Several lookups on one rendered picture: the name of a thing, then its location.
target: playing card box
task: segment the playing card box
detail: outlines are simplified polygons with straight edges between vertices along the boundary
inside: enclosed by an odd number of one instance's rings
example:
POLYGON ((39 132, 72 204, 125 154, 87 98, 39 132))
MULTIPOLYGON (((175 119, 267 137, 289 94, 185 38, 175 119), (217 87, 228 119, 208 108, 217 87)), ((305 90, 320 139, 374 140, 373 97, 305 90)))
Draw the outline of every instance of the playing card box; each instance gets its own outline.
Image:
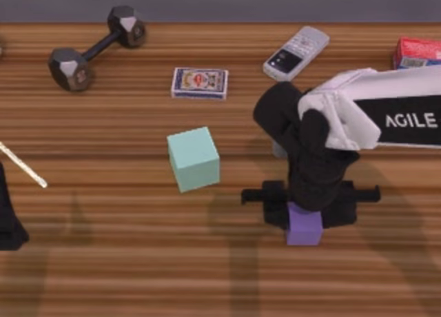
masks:
POLYGON ((441 64, 441 41, 402 37, 392 61, 394 70, 441 64))
POLYGON ((172 82, 172 97, 225 100, 227 87, 228 70, 176 68, 172 82))

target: teal cube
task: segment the teal cube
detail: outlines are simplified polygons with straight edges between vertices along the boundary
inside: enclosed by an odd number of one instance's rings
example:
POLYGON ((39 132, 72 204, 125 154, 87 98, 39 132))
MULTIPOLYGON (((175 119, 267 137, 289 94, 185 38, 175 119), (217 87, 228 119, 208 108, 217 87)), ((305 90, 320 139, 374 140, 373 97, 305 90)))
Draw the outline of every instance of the teal cube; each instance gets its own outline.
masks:
POLYGON ((208 127, 173 134, 167 142, 181 193, 219 183, 219 154, 208 127))

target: remote control screen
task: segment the remote control screen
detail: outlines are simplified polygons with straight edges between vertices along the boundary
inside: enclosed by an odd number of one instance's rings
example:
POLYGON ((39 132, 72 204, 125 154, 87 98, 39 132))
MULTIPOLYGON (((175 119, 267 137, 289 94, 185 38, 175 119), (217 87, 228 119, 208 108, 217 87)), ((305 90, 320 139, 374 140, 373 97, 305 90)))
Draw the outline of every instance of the remote control screen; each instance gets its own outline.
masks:
POLYGON ((280 50, 268 62, 269 65, 284 74, 291 72, 303 59, 286 50, 280 50))

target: dumbbell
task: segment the dumbbell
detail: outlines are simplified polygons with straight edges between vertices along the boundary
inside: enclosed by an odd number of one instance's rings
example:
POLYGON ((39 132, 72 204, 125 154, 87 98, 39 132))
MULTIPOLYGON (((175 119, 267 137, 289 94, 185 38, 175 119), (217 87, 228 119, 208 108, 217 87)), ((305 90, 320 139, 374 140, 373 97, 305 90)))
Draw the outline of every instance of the dumbbell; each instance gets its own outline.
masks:
POLYGON ((118 41, 123 47, 138 48, 146 40, 144 23, 136 18, 129 6, 113 7, 107 18, 110 33, 81 54, 73 48, 56 48, 49 60, 49 70, 55 82, 64 90, 79 92, 89 87, 92 71, 88 62, 118 41))

